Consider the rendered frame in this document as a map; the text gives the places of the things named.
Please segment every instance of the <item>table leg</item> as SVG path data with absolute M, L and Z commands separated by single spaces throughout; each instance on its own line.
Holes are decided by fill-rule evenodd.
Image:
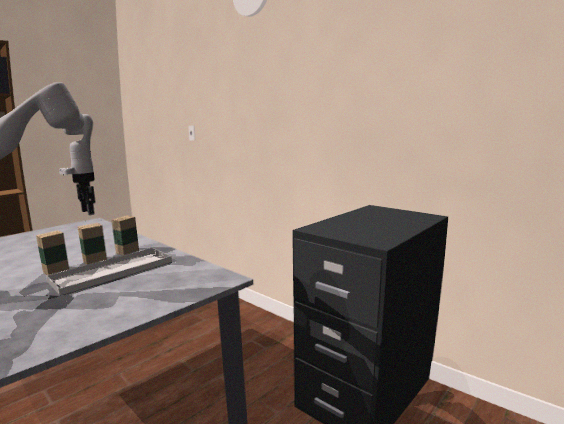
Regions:
M 217 301 L 229 424 L 247 424 L 239 292 Z

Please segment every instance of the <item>wall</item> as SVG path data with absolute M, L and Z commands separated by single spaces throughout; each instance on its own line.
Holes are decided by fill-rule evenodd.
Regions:
M 435 361 L 564 406 L 562 22 L 548 0 L 118 0 L 139 227 L 291 305 L 292 229 L 447 215 Z
M 8 40 L 16 106 L 41 88 L 63 82 L 80 112 L 92 116 L 95 215 L 82 212 L 70 167 L 68 136 L 41 113 L 20 143 L 34 230 L 131 213 L 117 58 L 115 1 L 0 0 L 0 39 Z M 74 264 L 81 258 L 69 258 Z

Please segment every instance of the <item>baseboard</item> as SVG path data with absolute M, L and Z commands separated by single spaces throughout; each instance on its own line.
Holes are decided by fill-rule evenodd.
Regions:
M 239 297 L 246 302 L 271 312 L 288 321 L 294 321 L 294 308 L 256 291 L 243 289 Z M 564 408 L 507 387 L 483 380 L 460 370 L 439 364 L 431 364 L 431 380 L 452 387 L 471 396 L 493 403 L 543 424 L 564 423 Z

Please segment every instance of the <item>table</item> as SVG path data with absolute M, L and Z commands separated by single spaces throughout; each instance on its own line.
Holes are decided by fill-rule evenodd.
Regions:
M 239 290 L 253 280 L 139 234 L 140 249 L 173 262 L 54 297 L 36 235 L 63 232 L 72 268 L 82 264 L 78 227 L 88 224 L 102 224 L 114 256 L 112 225 L 101 218 L 0 237 L 0 387 L 217 300 L 229 423 L 246 424 Z

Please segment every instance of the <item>tray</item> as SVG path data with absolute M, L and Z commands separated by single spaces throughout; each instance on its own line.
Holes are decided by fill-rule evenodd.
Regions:
M 127 255 L 116 255 L 105 261 L 83 264 L 66 271 L 49 274 L 47 282 L 55 290 L 55 296 L 74 293 L 99 286 L 120 278 L 172 263 L 172 258 L 150 248 Z

